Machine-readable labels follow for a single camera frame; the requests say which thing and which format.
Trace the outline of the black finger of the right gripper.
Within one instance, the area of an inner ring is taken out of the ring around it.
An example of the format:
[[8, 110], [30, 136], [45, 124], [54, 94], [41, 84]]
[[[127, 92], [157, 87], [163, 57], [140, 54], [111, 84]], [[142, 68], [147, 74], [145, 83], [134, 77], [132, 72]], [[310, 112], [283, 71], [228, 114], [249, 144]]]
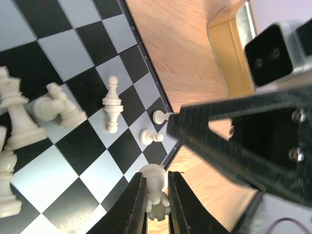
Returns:
[[312, 205], [312, 87], [184, 106], [167, 133], [234, 183]]

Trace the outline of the white rook chess piece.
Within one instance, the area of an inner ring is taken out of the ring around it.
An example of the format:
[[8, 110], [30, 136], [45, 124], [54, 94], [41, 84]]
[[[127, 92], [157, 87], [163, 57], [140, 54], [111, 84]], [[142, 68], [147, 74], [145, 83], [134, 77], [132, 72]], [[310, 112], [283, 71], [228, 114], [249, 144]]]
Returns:
[[147, 180], [147, 217], [150, 220], [165, 220], [165, 216], [171, 212], [168, 195], [164, 192], [168, 186], [167, 172], [157, 164], [143, 166], [139, 172]]

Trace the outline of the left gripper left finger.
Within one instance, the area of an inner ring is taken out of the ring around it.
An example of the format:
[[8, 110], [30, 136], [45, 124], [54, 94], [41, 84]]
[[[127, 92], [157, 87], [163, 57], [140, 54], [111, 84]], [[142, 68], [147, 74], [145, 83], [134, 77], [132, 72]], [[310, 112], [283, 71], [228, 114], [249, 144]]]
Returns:
[[135, 173], [124, 192], [89, 231], [89, 234], [145, 234], [147, 233], [147, 179]]

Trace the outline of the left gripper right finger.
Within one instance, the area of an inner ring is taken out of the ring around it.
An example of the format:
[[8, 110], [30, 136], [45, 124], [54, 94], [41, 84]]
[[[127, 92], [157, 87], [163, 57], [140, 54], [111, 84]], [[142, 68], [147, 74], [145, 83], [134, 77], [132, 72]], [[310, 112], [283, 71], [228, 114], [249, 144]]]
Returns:
[[171, 213], [171, 234], [228, 234], [202, 205], [181, 173], [168, 172], [168, 196]]

